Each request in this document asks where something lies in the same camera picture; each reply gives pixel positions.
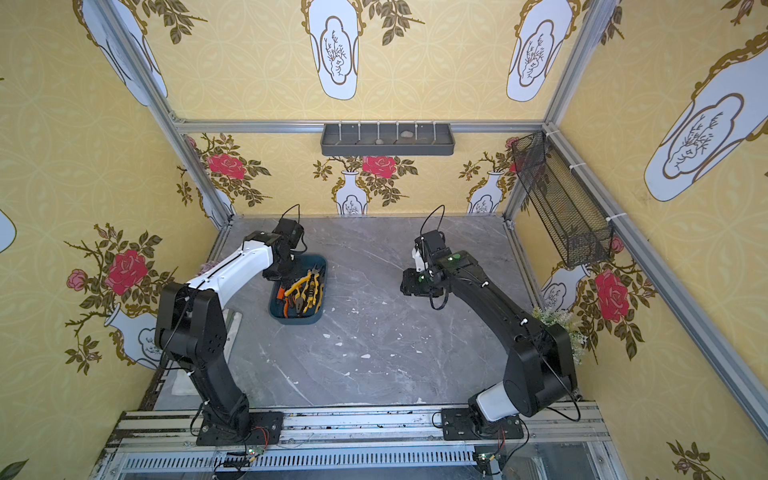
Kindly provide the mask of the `orange grey pliers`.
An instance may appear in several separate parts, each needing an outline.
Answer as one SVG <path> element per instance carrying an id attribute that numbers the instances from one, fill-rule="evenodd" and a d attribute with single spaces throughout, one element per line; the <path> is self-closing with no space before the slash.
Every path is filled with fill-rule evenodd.
<path id="1" fill-rule="evenodd" d="M 305 282 L 308 280 L 309 274 L 296 280 L 288 287 L 280 286 L 277 294 L 277 299 L 283 304 L 283 317 L 293 318 L 299 317 L 297 312 L 297 306 L 301 305 L 300 292 L 303 289 Z"/>

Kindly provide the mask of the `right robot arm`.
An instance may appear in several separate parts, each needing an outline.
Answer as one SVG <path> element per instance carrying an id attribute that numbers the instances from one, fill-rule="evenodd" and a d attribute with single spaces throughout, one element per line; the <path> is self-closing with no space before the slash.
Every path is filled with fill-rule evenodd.
<path id="1" fill-rule="evenodd" d="M 486 275 L 474 257 L 461 251 L 426 260 L 412 250 L 415 266 L 403 273 L 401 292 L 435 301 L 455 296 L 490 328 L 507 353 L 503 377 L 470 399 L 476 415 L 490 423 L 531 417 L 578 387 L 568 332 L 525 311 Z"/>

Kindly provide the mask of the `yellow black striped pliers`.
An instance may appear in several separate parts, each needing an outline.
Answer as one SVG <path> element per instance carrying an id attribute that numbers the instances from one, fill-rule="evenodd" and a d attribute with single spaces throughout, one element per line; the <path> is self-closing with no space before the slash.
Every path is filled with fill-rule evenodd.
<path id="1" fill-rule="evenodd" d="M 321 270 L 313 268 L 308 274 L 308 280 L 300 292 L 301 305 L 297 306 L 297 312 L 301 316 L 307 315 L 317 307 L 322 290 Z"/>

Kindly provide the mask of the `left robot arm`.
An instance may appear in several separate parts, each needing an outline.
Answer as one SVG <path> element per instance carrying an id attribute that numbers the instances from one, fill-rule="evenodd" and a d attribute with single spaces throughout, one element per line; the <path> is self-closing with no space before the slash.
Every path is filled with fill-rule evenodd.
<path id="1" fill-rule="evenodd" d="M 297 227 L 255 231 L 210 270 L 183 284 L 171 282 L 160 295 L 156 346 L 191 378 L 205 421 L 236 439 L 251 431 L 249 403 L 225 359 L 223 307 L 258 274 L 274 282 L 287 278 L 302 236 Z"/>

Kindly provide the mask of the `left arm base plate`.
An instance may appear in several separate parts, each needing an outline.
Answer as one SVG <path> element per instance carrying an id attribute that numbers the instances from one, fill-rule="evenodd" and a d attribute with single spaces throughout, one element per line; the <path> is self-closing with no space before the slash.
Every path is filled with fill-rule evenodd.
<path id="1" fill-rule="evenodd" d="M 197 446 L 235 444 L 268 447 L 279 442 L 284 413 L 280 411 L 249 412 L 234 417 L 230 423 L 219 419 L 210 409 L 203 409 L 203 423 L 197 434 Z"/>

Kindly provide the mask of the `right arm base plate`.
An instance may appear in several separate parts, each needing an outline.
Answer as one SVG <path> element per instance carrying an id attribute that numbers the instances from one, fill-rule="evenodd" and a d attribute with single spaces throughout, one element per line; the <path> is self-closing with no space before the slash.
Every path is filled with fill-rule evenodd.
<path id="1" fill-rule="evenodd" d="M 443 439 L 447 441 L 518 440 L 525 437 L 518 416 L 489 421 L 473 407 L 441 409 L 440 425 Z"/>

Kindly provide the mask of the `teal plastic storage box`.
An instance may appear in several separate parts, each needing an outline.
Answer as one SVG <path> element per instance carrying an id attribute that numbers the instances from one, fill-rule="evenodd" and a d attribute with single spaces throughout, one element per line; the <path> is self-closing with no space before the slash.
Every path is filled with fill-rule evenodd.
<path id="1" fill-rule="evenodd" d="M 327 260 L 304 254 L 297 261 L 292 277 L 273 286 L 267 307 L 269 315 L 283 325 L 311 325 L 323 312 Z"/>

